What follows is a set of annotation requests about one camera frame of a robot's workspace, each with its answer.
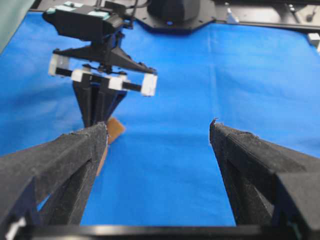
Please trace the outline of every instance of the blue fabric surface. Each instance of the blue fabric surface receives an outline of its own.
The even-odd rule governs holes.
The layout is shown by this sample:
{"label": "blue fabric surface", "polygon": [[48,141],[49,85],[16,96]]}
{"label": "blue fabric surface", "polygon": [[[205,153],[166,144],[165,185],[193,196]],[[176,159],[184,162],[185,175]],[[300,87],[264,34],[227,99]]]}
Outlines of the blue fabric surface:
{"label": "blue fabric surface", "polygon": [[[214,117],[320,157],[320,56],[305,35],[222,24],[125,33],[122,48],[158,70],[158,88],[152,98],[130,92],[116,109],[127,130],[109,148],[82,224],[234,225],[208,140]],[[28,14],[0,57],[2,155],[83,126],[70,79],[47,73],[53,49],[83,45]]]}

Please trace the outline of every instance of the white block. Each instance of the white block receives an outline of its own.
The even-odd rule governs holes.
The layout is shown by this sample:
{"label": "white block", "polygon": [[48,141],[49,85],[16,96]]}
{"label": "white block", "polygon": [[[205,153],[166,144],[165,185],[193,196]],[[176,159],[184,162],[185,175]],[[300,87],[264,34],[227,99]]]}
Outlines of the white block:
{"label": "white block", "polygon": [[71,74],[71,80],[75,82],[81,83],[83,74],[90,74],[90,71],[82,70],[82,69],[75,69]]}
{"label": "white block", "polygon": [[19,221],[13,222],[9,227],[9,231],[5,235],[5,239],[14,240],[19,228],[25,227],[26,225],[27,225],[27,222],[24,217],[21,217]]}
{"label": "white block", "polygon": [[53,54],[49,64],[49,71],[48,71],[49,75],[55,76],[57,68],[68,69],[69,57]]}
{"label": "white block", "polygon": [[320,43],[320,36],[318,33],[308,33],[308,41],[311,45],[318,48]]}
{"label": "white block", "polygon": [[72,4],[76,8],[81,8],[84,5],[83,3],[78,3],[78,2],[73,2],[73,1],[66,1],[63,5],[71,7]]}
{"label": "white block", "polygon": [[113,90],[122,90],[124,80],[121,77],[109,76],[109,88]]}
{"label": "white block", "polygon": [[144,75],[141,94],[145,97],[151,97],[156,94],[158,76],[150,73]]}

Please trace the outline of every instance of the white connector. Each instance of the white connector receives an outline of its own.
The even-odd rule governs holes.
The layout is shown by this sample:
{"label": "white connector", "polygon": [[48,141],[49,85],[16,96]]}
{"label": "white connector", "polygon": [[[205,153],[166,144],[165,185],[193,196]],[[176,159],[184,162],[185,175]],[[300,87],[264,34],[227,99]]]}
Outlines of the white connector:
{"label": "white connector", "polygon": [[131,81],[128,79],[127,75],[119,74],[118,77],[121,78],[124,83],[131,83]]}
{"label": "white connector", "polygon": [[311,45],[318,48],[320,44],[320,36],[318,33],[308,33],[308,41]]}
{"label": "white connector", "polygon": [[113,90],[122,91],[122,83],[124,82],[123,77],[109,76],[109,88]]}
{"label": "white connector", "polygon": [[69,57],[53,54],[49,64],[49,75],[55,76],[57,68],[68,69]]}
{"label": "white connector", "polygon": [[238,24],[239,18],[234,15],[234,13],[231,11],[231,8],[228,7],[226,10],[226,23],[227,24]]}
{"label": "white connector", "polygon": [[152,97],[156,94],[158,76],[150,73],[144,74],[141,94],[145,97]]}
{"label": "white connector", "polygon": [[82,76],[83,74],[90,74],[92,75],[92,73],[90,71],[87,70],[82,70],[82,69],[75,69],[72,74],[71,74],[71,80],[75,81],[75,82],[82,82]]}

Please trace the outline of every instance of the mounting plate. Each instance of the mounting plate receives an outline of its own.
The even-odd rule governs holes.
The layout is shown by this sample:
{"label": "mounting plate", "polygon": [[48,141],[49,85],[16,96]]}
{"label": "mounting plate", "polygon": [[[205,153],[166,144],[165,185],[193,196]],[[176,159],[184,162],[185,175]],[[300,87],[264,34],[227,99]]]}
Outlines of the mounting plate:
{"label": "mounting plate", "polygon": [[200,0],[200,10],[197,17],[184,22],[166,22],[149,14],[146,7],[138,8],[135,18],[147,28],[158,32],[191,33],[194,30],[216,21],[216,5],[212,0]]}

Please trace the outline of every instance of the textured black surface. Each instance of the textured black surface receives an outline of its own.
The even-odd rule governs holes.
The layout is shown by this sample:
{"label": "textured black surface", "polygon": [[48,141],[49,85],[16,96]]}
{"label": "textured black surface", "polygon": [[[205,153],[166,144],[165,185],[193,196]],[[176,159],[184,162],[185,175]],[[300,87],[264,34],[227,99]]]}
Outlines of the textured black surface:
{"label": "textured black surface", "polygon": [[55,207],[55,213],[49,208],[44,212],[52,217],[52,221],[63,214],[66,215],[60,217],[63,223],[79,223],[107,145],[107,135],[106,125],[98,123],[1,157],[1,234],[7,229],[8,221],[26,214],[31,219],[38,219],[36,204],[61,190],[62,185],[63,194],[53,194],[59,199],[58,204],[54,201],[51,205]]}
{"label": "textured black surface", "polygon": [[320,232],[320,159],[215,123],[212,144],[237,224],[296,224]]}

